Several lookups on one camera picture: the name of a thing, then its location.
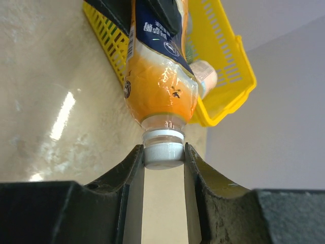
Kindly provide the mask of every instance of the yellow plastic crate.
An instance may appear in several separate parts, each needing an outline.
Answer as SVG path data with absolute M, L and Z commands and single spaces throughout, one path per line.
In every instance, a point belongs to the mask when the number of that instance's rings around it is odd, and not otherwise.
M 128 37 L 86 2 L 83 9 L 123 85 Z M 217 86 L 203 100 L 198 99 L 191 123 L 215 126 L 243 105 L 256 87 L 256 78 L 220 0 L 189 0 L 189 11 L 193 31 L 187 38 L 194 60 L 206 60 L 218 73 Z

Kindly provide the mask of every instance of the floor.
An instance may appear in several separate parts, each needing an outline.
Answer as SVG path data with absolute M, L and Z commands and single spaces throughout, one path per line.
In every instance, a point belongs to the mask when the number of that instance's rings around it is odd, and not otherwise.
M 142 142 L 81 0 L 1 1 L 0 14 L 0 181 L 85 184 Z M 206 129 L 185 133 L 204 156 Z M 156 174 L 147 170 L 146 184 L 157 184 Z M 146 206 L 157 201 L 148 199 Z

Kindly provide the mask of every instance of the bottle cap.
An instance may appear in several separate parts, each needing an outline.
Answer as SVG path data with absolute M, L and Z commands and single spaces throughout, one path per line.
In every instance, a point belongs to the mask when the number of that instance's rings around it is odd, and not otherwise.
M 174 130 L 146 132 L 143 140 L 159 136 L 174 136 L 184 141 L 184 134 Z M 161 142 L 144 148 L 144 164 L 148 169 L 169 169 L 183 164 L 184 146 L 179 142 Z

